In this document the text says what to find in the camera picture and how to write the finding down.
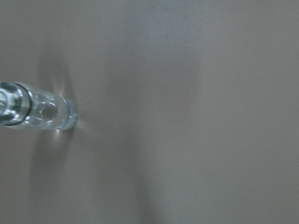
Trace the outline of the clear glass sauce bottle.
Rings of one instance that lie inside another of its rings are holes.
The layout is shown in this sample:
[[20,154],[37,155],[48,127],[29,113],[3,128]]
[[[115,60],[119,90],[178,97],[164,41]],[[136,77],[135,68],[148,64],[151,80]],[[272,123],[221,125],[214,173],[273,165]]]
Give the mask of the clear glass sauce bottle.
[[69,130],[78,121],[75,104],[24,83],[1,81],[0,124],[14,129]]

